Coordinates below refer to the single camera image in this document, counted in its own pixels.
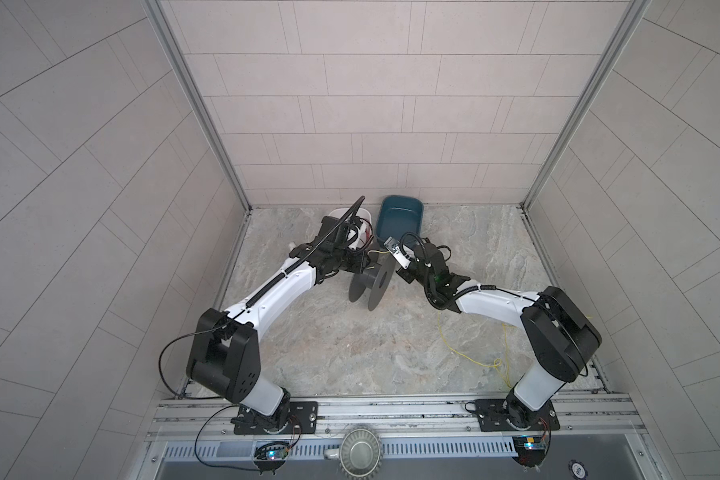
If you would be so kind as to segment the grey perforated cable spool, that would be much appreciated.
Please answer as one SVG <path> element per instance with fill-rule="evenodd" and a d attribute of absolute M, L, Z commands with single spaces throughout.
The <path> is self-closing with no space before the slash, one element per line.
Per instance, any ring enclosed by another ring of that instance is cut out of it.
<path fill-rule="evenodd" d="M 389 252 L 378 254 L 361 273 L 352 276 L 348 292 L 349 301 L 352 303 L 358 301 L 368 291 L 368 310 L 375 310 L 385 295 L 396 265 L 396 260 Z"/>

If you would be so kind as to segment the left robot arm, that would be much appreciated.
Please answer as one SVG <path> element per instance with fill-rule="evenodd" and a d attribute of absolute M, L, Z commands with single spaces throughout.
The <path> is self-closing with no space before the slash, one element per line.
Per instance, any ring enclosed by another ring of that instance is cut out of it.
<path fill-rule="evenodd" d="M 318 235 L 294 247 L 279 270 L 254 292 L 224 311 L 206 310 L 192 340 L 186 376 L 215 398 L 254 413 L 267 431 L 289 422 L 290 393 L 261 374 L 260 340 L 302 294 L 338 273 L 360 274 L 370 262 L 372 224 L 360 217 L 359 197 L 338 217 L 325 216 Z"/>

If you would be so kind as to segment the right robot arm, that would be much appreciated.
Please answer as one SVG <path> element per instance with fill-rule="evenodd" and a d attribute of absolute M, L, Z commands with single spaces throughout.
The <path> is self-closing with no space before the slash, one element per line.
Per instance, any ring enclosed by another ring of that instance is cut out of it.
<path fill-rule="evenodd" d="M 406 233 L 388 238 L 385 248 L 399 265 L 406 282 L 417 282 L 428 303 L 438 311 L 468 314 L 502 325 L 501 375 L 509 391 L 502 400 L 478 400 L 469 412 L 495 430 L 558 429 L 553 397 L 566 385 L 589 374 L 602 335 L 587 316 L 559 287 L 540 292 L 519 291 L 483 283 L 451 271 L 449 247 Z M 523 374 L 512 374 L 510 345 L 520 340 L 532 357 Z"/>

